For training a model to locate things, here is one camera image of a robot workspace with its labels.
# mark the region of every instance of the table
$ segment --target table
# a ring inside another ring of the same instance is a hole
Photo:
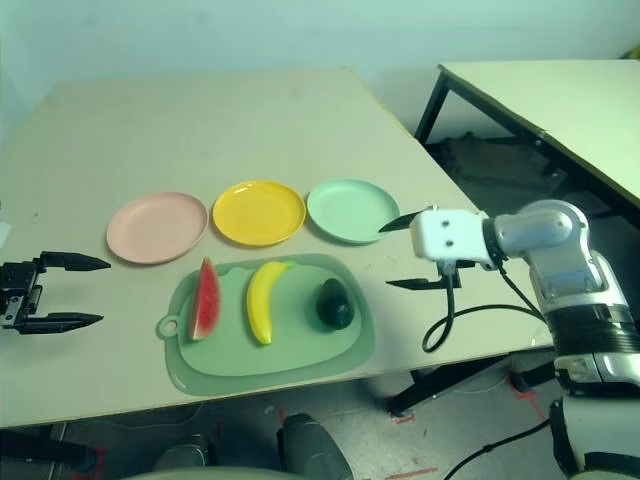
[[[442,292],[410,292],[385,280],[427,276],[408,232],[367,246],[328,240],[309,223],[269,248],[234,245],[215,231],[183,257],[136,266],[108,250],[104,233],[126,202],[184,191],[212,205],[252,178],[274,179],[305,195],[334,177],[374,182],[403,212],[433,203],[474,209],[422,146],[349,69],[284,70],[151,79],[65,82],[6,143],[2,215],[12,225],[2,261],[41,250],[71,251],[112,263],[87,273],[50,269],[39,313],[79,311],[104,320],[59,335],[0,331],[0,426],[60,422],[206,400],[171,383],[155,335],[170,296],[202,257],[231,262],[295,253],[341,259],[360,282],[374,317],[375,350],[360,367],[328,382],[484,358],[545,346],[548,330],[528,315],[482,312],[457,322],[447,344],[425,354],[426,328],[446,314]],[[526,265],[507,264],[532,296]],[[518,303],[498,273],[461,271],[459,308]],[[280,385],[278,388],[293,386]],[[251,393],[256,390],[236,392]]]
[[[451,90],[640,227],[640,62],[445,63],[415,137]]]

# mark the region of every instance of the green plate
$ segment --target green plate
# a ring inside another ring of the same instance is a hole
[[[329,235],[350,243],[380,240],[378,230],[400,216],[398,204],[382,188],[356,179],[330,180],[307,198],[309,216]]]
[[[274,287],[274,340],[271,345],[261,346],[247,327],[244,291],[251,274],[269,260],[293,261],[296,265]],[[339,260],[320,254],[293,255],[216,265],[216,271],[223,310],[218,326],[207,339],[191,342],[186,338],[198,272],[178,285],[168,315],[158,323],[157,334],[165,340],[169,376],[183,392],[222,395],[337,375],[371,355],[374,332],[369,309],[355,278]],[[331,331],[321,324],[313,308],[319,285],[330,277],[343,282],[356,307],[354,322],[343,331]]]

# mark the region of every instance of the watermelon slice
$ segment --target watermelon slice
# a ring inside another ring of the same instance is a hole
[[[220,284],[209,257],[204,257],[200,267],[198,287],[193,297],[191,321],[189,322],[189,338],[202,340],[209,335],[218,324],[220,316]]]

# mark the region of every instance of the yellow plate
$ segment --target yellow plate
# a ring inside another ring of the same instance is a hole
[[[263,247],[296,233],[307,213],[302,197],[277,182],[253,180],[227,189],[213,206],[213,221],[231,240]]]

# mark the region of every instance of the pink plate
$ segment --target pink plate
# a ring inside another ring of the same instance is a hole
[[[107,244],[134,263],[162,263],[191,250],[207,230],[207,207],[186,193],[156,193],[122,207],[107,227]]]

